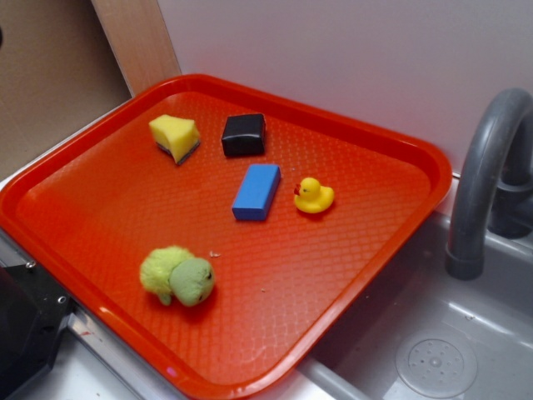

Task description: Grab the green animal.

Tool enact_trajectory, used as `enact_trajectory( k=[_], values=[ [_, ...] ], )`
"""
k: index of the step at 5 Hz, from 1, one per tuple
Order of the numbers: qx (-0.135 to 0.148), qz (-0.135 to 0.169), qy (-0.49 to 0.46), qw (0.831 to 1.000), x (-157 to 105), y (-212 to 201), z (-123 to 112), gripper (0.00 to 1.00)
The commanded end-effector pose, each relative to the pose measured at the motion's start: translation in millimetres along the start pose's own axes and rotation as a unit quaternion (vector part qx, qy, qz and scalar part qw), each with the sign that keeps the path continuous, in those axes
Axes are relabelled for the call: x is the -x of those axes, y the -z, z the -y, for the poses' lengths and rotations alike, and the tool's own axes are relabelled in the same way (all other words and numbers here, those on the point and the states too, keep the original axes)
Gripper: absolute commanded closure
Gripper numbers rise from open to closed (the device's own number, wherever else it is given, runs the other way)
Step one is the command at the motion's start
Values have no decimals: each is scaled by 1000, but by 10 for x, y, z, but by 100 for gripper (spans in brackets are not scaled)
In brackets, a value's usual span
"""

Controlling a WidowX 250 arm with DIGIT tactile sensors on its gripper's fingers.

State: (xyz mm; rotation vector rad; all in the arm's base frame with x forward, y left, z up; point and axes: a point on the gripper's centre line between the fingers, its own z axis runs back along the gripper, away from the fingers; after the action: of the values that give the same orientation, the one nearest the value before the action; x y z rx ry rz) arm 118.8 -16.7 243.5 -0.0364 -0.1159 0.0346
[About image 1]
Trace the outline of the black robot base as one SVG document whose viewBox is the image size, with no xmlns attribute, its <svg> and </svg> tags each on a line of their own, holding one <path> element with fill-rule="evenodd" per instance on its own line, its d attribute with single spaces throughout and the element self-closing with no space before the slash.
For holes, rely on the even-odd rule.
<svg viewBox="0 0 533 400">
<path fill-rule="evenodd" d="M 67 290 L 40 264 L 1 268 L 1 398 L 52 371 L 72 312 Z"/>
</svg>

